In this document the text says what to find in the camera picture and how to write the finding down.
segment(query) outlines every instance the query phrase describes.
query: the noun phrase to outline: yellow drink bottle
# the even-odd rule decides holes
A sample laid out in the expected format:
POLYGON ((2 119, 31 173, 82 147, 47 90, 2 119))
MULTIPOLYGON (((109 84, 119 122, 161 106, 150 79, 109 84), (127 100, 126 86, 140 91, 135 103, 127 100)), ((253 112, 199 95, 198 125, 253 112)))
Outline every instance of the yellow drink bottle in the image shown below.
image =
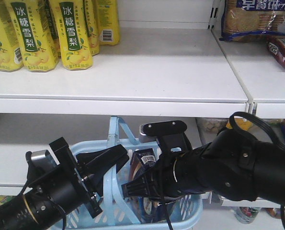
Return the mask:
POLYGON ((44 0, 5 0, 29 71, 47 72, 58 63, 57 51, 45 11, 44 0))
POLYGON ((94 12, 95 9, 92 0, 84 0, 84 4, 89 44, 91 47, 91 53, 94 56, 100 52, 98 26, 96 23, 94 12))
POLYGON ((93 65, 83 0, 50 0, 57 25, 61 60, 69 70, 88 69, 93 65))
POLYGON ((117 0, 95 0, 95 5, 100 45, 117 45, 120 42, 117 0))
POLYGON ((51 6, 48 0, 45 0, 45 9, 46 9, 48 27, 50 28, 50 31, 51 31, 52 39, 55 45, 55 50, 57 51, 58 57, 61 58, 58 32, 57 32, 54 16, 52 13, 52 9, 51 9, 51 6))
POLYGON ((11 18, 0 0, 0 71, 11 72, 23 66, 20 46, 11 18))

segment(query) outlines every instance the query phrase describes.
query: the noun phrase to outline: store shelf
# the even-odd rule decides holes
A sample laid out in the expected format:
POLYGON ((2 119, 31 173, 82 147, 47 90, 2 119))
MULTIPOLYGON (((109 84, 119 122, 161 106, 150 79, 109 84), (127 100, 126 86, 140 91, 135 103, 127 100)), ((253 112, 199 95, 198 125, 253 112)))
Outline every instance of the store shelf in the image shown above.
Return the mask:
POLYGON ((261 118, 285 118, 285 69, 272 57, 265 42, 232 43, 214 35, 249 100, 261 118))
POLYGON ((228 117, 242 87, 210 30, 122 30, 94 66, 0 72, 0 113, 228 117))
MULTIPOLYGON (((139 125, 180 119, 194 148, 201 146, 195 120, 176 117, 123 116, 138 137, 139 125)), ((0 114, 0 195, 16 195, 26 181, 25 153, 49 149, 49 143, 64 137, 69 145, 84 140, 107 139, 109 116, 0 114)))

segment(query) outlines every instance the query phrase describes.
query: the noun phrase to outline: blue plastic basket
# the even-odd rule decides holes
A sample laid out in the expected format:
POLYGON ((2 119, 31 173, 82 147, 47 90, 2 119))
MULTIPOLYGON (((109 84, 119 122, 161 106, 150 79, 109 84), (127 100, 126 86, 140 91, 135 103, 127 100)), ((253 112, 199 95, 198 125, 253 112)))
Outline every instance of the blue plastic basket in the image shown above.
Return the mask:
MULTIPOLYGON (((129 157, 135 150, 153 148, 157 157, 160 148, 156 142, 140 143, 129 129, 125 121, 117 116, 110 119, 108 140, 92 140, 77 143, 71 147, 74 155, 84 152, 103 150, 115 145, 123 145, 129 157), (119 127, 127 135, 127 139, 119 138, 119 127)), ((104 176, 103 199, 100 206, 103 210, 96 218, 92 219, 84 205, 67 215, 66 229, 76 230, 166 230, 166 222, 140 224, 138 218, 131 209, 129 199, 123 199, 121 185, 128 182, 129 162, 116 174, 116 166, 112 167, 104 176)), ((200 219, 203 204, 199 195, 189 195, 177 201, 171 214, 172 226, 175 230, 191 228, 200 219)), ((60 230, 62 221, 51 227, 51 230, 60 230)))

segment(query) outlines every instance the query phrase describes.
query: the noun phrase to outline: biscuit package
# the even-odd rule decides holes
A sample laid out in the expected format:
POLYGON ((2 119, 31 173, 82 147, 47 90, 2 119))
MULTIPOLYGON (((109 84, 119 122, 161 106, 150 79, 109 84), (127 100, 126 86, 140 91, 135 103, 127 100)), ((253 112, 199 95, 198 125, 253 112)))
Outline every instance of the biscuit package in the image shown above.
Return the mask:
POLYGON ((223 40, 251 42, 268 35, 285 35, 285 0, 226 0, 223 40))
POLYGON ((267 38, 267 49, 275 60, 285 68, 285 36, 267 38))

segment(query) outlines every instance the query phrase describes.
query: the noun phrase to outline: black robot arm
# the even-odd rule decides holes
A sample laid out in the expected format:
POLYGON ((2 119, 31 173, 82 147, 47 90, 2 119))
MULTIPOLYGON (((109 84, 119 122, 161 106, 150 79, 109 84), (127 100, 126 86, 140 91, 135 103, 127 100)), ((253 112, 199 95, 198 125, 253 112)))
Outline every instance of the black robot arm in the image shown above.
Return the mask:
MULTIPOLYGON (((230 122, 233 129, 222 129, 212 143, 194 150, 183 148, 187 141, 182 139, 184 133, 180 136, 158 131, 159 146, 166 146, 161 142, 174 135, 172 139, 179 143, 174 148, 179 146, 181 151, 163 152, 153 168, 123 185, 124 197, 146 196, 160 201, 164 197, 168 203, 184 195, 214 191, 233 201, 262 197, 285 206, 285 144, 269 125, 253 115, 236 112, 230 122), (262 128, 273 143, 261 142, 240 129, 235 116, 262 128)), ((147 124, 143 129, 148 132, 155 127, 147 124)))
MULTIPOLYGON (((157 140, 162 154, 154 167, 122 185, 124 197, 150 197, 165 205, 184 195, 215 191, 234 201, 262 197, 285 206, 285 145, 253 115, 237 112, 230 122, 233 129, 221 130, 212 143, 194 150, 184 122, 144 125, 143 132, 157 140), (273 143, 260 142, 240 129, 235 116, 261 127, 273 143)), ((26 154, 29 171, 24 189, 32 190, 24 194, 23 189, 0 207, 0 230, 45 230, 82 204, 92 217, 97 216, 102 210, 95 195, 103 194, 105 172, 115 164, 119 170, 128 161, 121 145, 76 158, 63 138, 50 146, 60 164, 48 151, 26 154)))

